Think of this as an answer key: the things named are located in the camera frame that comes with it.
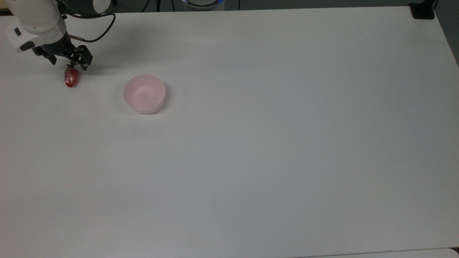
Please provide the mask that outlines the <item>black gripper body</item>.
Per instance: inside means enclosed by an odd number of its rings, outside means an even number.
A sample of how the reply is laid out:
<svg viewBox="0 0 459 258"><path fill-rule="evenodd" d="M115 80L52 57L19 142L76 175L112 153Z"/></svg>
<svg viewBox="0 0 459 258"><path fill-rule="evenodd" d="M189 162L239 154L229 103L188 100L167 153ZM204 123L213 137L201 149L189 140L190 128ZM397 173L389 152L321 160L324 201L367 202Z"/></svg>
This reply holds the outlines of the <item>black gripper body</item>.
<svg viewBox="0 0 459 258"><path fill-rule="evenodd" d="M73 59L75 46L71 42L69 34L64 34L64 37L59 41L51 44L44 44L42 46L36 46L32 49L34 54L41 56L41 54L49 53L59 57L66 57Z"/></svg>

